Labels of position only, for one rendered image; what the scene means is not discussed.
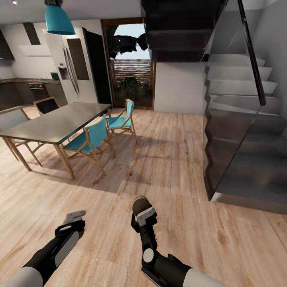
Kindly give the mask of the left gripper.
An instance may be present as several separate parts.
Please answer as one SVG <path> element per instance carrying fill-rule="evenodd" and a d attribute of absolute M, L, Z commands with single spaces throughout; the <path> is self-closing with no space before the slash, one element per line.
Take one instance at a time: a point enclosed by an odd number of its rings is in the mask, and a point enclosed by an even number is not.
<path fill-rule="evenodd" d="M 85 227 L 85 221 L 84 220 L 79 220 L 79 221 L 76 221 L 76 222 L 72 222 L 72 223 L 69 223 L 69 224 L 65 224 L 65 225 L 62 225 L 62 226 L 59 226 L 57 228 L 57 230 L 55 230 L 55 236 L 57 235 L 57 233 L 59 233 L 59 230 L 65 226 L 69 226 L 69 225 L 72 225 L 75 227 L 75 230 L 77 230 L 78 232 L 81 232 L 83 231 L 83 227 Z"/>

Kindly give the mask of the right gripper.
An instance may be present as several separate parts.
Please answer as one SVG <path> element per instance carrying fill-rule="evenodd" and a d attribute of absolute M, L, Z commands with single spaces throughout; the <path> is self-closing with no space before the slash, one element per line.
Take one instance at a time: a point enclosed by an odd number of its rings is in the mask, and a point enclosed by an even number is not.
<path fill-rule="evenodd" d="M 146 218 L 146 224 L 143 226 L 140 226 L 138 221 L 136 220 L 136 216 L 132 213 L 132 220 L 131 220 L 131 226 L 135 229 L 137 233 L 140 232 L 141 237 L 144 233 L 154 233 L 153 225 L 157 223 L 157 213 L 155 212 L 152 216 Z"/>

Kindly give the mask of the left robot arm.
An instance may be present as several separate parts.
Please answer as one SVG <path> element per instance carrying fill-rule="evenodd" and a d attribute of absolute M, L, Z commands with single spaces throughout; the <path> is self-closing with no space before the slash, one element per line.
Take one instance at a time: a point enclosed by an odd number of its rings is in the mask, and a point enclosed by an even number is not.
<path fill-rule="evenodd" d="M 70 253 L 83 231 L 85 221 L 74 222 L 74 218 L 84 216 L 86 210 L 71 212 L 66 215 L 66 224 L 55 230 L 55 238 L 38 250 L 17 273 L 2 287 L 44 287 L 52 274 Z"/>

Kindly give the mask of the pillar candle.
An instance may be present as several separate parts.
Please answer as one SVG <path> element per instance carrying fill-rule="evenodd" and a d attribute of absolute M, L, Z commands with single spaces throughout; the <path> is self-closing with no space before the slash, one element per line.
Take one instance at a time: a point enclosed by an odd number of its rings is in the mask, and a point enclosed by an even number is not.
<path fill-rule="evenodd" d="M 82 217 L 78 217 L 78 218 L 73 219 L 74 222 L 79 221 L 79 220 L 82 220 Z M 66 224 L 66 220 L 63 222 L 63 225 L 65 225 L 65 224 Z M 83 231 L 79 232 L 79 239 L 78 240 L 80 240 L 82 238 L 84 232 L 85 232 L 85 227 L 83 227 Z"/>
<path fill-rule="evenodd" d="M 137 196 L 132 205 L 132 211 L 135 216 L 151 207 L 149 200 L 145 196 Z"/>

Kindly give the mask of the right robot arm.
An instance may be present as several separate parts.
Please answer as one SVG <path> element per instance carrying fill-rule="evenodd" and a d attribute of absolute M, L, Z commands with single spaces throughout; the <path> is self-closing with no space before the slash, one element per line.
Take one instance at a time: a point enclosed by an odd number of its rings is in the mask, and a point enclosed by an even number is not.
<path fill-rule="evenodd" d="M 229 287 L 198 270 L 185 265 L 174 255 L 168 257 L 157 249 L 153 225 L 157 223 L 154 207 L 141 212 L 138 216 L 132 213 L 131 226 L 140 232 L 142 241 L 142 272 L 157 287 Z"/>

